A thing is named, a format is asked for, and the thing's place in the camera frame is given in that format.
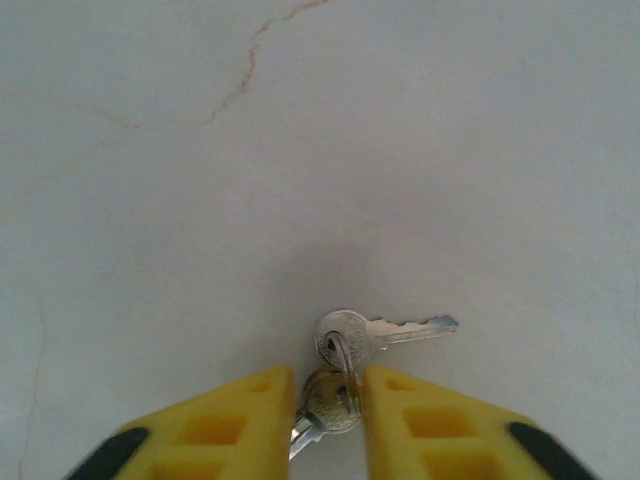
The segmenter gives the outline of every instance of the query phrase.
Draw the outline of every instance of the silver key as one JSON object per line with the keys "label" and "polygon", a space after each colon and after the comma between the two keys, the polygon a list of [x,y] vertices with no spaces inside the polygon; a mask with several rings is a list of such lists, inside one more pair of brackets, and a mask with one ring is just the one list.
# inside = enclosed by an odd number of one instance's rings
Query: silver key
{"label": "silver key", "polygon": [[346,433],[360,423],[359,411],[351,413],[347,408],[348,392],[342,371],[324,366],[311,374],[303,387],[304,406],[291,430],[289,460],[325,434]]}
{"label": "silver key", "polygon": [[386,350],[393,343],[424,340],[451,335],[458,329],[449,315],[416,322],[392,323],[384,319],[369,320],[353,310],[336,310],[325,316],[316,329],[316,347],[325,362],[341,368],[343,363],[328,335],[337,332],[344,338],[353,368],[365,365],[376,350]]}

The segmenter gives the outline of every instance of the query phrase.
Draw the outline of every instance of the white marble surface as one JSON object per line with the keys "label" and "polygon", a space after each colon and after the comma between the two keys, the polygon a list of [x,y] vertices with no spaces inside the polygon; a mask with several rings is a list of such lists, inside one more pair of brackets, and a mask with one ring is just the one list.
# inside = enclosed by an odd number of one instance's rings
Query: white marble surface
{"label": "white marble surface", "polygon": [[[0,478],[275,364],[376,360],[636,479],[637,2],[101,0],[0,14]],[[359,432],[292,478],[366,478]]]}

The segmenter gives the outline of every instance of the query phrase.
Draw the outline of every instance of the key ring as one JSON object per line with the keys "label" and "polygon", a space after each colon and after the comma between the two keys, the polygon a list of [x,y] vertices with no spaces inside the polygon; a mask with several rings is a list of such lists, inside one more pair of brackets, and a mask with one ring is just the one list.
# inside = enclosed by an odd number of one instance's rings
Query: key ring
{"label": "key ring", "polygon": [[358,400],[356,372],[353,368],[353,361],[349,355],[349,346],[345,338],[338,332],[327,333],[324,338],[325,346],[330,350],[335,350],[340,359],[340,370],[344,374],[344,384],[347,390],[345,395],[345,406],[352,415],[360,415],[360,402]]}

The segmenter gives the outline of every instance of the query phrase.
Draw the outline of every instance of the white surface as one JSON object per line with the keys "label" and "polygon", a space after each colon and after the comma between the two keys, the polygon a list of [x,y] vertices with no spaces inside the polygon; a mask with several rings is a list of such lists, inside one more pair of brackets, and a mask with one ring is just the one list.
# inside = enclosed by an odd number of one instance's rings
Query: white surface
{"label": "white surface", "polygon": [[[0,477],[274,364],[301,382],[348,307],[454,315],[376,361],[636,479],[638,4],[258,3],[2,7]],[[359,433],[292,477],[365,478]]]}

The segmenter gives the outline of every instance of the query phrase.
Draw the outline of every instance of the key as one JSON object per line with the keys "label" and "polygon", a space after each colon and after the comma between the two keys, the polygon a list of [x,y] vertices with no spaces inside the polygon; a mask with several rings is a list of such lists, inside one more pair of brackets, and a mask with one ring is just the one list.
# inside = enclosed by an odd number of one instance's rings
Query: key
{"label": "key", "polygon": [[416,322],[392,323],[385,319],[369,320],[353,310],[336,310],[320,320],[315,341],[323,360],[342,368],[343,360],[329,335],[337,332],[344,338],[348,346],[347,355],[353,368],[357,369],[364,366],[376,350],[386,350],[393,343],[451,335],[457,329],[458,322],[449,315]]}
{"label": "key", "polygon": [[289,460],[325,434],[346,433],[360,423],[359,409],[351,413],[347,408],[348,395],[342,371],[325,365],[311,374],[302,390],[304,406],[296,413],[291,430]]}

